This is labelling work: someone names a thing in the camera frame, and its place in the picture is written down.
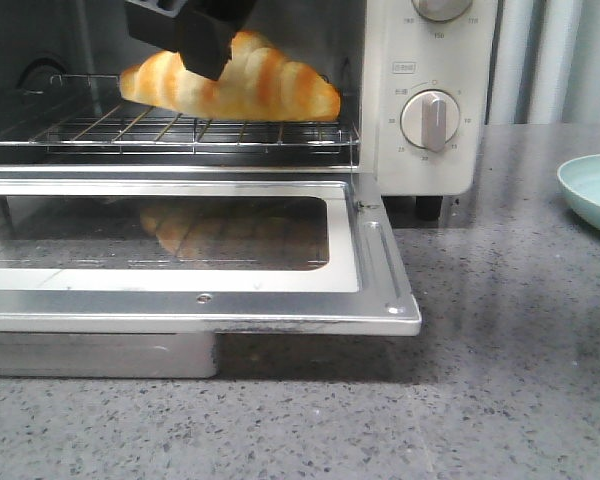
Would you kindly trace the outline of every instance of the oven door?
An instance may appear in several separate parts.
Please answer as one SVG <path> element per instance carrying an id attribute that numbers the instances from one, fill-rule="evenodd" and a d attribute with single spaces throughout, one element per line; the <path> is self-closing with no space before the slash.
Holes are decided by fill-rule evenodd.
<path id="1" fill-rule="evenodd" d="M 372 175 L 0 172 L 0 332 L 416 335 Z"/>

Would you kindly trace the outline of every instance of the timer knob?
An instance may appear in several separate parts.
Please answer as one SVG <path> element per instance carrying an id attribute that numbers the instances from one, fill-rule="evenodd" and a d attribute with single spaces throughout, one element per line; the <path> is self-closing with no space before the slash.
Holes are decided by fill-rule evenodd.
<path id="1" fill-rule="evenodd" d="M 440 152 L 458 130 L 460 109 L 440 90 L 425 90 L 411 98 L 402 110 L 400 128 L 417 147 Z"/>
<path id="2" fill-rule="evenodd" d="M 473 0 L 413 0 L 413 5 L 423 17 L 434 22 L 453 20 L 469 8 Z"/>

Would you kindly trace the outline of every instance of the granite countertop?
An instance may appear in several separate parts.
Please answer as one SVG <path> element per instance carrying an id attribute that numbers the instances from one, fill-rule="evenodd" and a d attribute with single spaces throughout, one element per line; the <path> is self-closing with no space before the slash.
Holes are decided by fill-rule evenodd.
<path id="1" fill-rule="evenodd" d="M 600 126 L 485 132 L 395 234 L 414 338 L 223 336 L 210 380 L 0 378 L 0 478 L 600 479 L 600 233 L 555 179 Z"/>

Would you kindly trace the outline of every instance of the oven foot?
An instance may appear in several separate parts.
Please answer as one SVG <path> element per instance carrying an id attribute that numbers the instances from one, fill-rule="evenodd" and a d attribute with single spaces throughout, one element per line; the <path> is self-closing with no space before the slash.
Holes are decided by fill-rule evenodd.
<path id="1" fill-rule="evenodd" d="M 437 220 L 442 209 L 442 196 L 416 197 L 416 217 L 419 220 Z"/>
<path id="2" fill-rule="evenodd" d="M 0 333 L 0 376 L 208 378 L 216 335 Z"/>

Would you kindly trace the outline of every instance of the control panel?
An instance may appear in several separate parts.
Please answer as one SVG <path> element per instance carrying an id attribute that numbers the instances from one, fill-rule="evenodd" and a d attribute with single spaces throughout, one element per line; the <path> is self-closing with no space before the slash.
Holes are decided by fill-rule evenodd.
<path id="1" fill-rule="evenodd" d="M 361 168 L 385 195 L 473 180 L 497 0 L 367 2 Z"/>

